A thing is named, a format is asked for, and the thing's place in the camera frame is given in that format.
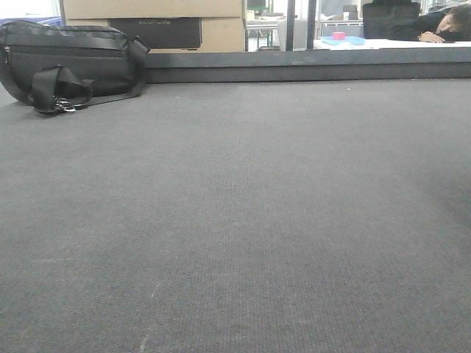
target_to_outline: dark gray ledge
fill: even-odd
[[[469,78],[471,48],[150,54],[150,83]]]

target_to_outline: hand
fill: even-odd
[[[439,35],[436,35],[432,32],[423,32],[419,36],[419,41],[420,42],[431,42],[431,43],[443,43],[445,41],[445,39],[443,39]]]

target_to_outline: black box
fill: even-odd
[[[202,43],[201,18],[111,18],[110,26],[153,49],[197,49]]]

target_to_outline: cardboard box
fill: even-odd
[[[71,26],[109,26],[110,20],[67,20],[67,24]],[[245,28],[242,18],[202,18],[201,46],[199,48],[152,48],[151,53],[215,53],[244,50]]]
[[[245,0],[63,0],[66,19],[239,17]]]

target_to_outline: sleeping person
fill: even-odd
[[[463,4],[391,26],[388,39],[443,43],[470,40],[470,35],[471,4]]]

